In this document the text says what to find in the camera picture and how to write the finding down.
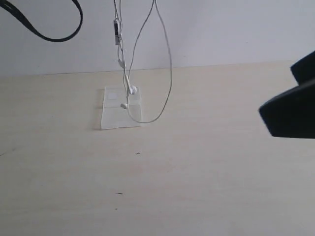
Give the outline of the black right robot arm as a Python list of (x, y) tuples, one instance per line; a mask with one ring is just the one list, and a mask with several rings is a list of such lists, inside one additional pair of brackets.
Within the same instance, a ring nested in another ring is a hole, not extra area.
[(297, 86), (262, 104), (258, 112), (273, 137), (315, 138), (315, 53), (290, 67)]

